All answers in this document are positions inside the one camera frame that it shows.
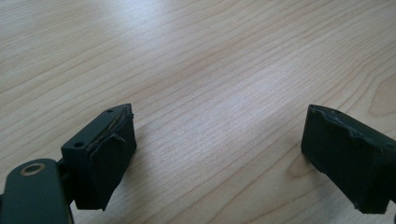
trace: black object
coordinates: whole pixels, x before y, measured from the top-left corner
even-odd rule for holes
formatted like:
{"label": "black object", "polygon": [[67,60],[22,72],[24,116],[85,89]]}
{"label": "black object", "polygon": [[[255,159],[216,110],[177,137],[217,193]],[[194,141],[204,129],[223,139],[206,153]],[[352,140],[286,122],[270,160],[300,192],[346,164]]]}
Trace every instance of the black object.
{"label": "black object", "polygon": [[112,107],[62,146],[63,158],[29,161],[7,177],[0,223],[73,223],[69,204],[106,209],[136,149],[131,105]]}
{"label": "black object", "polygon": [[310,105],[305,156],[365,214],[384,214],[396,199],[396,142],[340,111]]}

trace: wooden table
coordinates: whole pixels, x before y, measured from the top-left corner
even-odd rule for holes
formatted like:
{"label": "wooden table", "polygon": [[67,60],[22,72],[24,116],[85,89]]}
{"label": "wooden table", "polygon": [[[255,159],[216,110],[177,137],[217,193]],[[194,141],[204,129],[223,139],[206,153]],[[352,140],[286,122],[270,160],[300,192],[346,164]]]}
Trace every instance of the wooden table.
{"label": "wooden table", "polygon": [[396,2],[0,3],[0,192],[131,103],[138,149],[76,223],[392,223],[302,155],[309,104],[396,138]]}

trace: black robotic claw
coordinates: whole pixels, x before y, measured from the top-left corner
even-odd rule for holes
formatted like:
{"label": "black robotic claw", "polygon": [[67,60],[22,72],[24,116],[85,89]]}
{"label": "black robotic claw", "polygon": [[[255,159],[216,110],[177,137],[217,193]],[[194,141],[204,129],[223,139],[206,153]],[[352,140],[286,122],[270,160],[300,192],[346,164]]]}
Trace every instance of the black robotic claw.
{"label": "black robotic claw", "polygon": [[100,114],[62,146],[63,158],[29,161],[7,177],[0,223],[73,223],[69,204],[106,209],[136,149],[131,105]]}
{"label": "black robotic claw", "polygon": [[310,105],[301,148],[362,213],[383,214],[395,202],[393,139],[340,111]]}

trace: black plastic part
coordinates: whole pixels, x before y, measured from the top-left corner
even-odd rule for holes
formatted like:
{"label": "black plastic part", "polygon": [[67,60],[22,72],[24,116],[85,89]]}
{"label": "black plastic part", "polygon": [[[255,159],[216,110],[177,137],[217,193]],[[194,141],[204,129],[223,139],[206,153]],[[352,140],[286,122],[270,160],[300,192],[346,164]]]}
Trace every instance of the black plastic part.
{"label": "black plastic part", "polygon": [[356,209],[383,214],[396,196],[396,142],[340,111],[310,105],[302,151]]}
{"label": "black plastic part", "polygon": [[133,118],[131,105],[112,107],[62,146],[78,209],[106,209],[136,149]]}
{"label": "black plastic part", "polygon": [[56,161],[29,161],[9,173],[0,220],[1,224],[73,223]]}

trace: light wood tabletop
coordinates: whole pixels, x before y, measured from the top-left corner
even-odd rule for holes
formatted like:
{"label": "light wood tabletop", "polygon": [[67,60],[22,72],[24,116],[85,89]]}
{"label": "light wood tabletop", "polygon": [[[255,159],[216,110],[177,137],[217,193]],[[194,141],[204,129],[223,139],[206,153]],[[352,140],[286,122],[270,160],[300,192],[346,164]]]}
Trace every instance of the light wood tabletop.
{"label": "light wood tabletop", "polygon": [[396,2],[0,3],[0,192],[132,104],[137,150],[82,223],[393,223],[301,152],[308,105],[396,138]]}

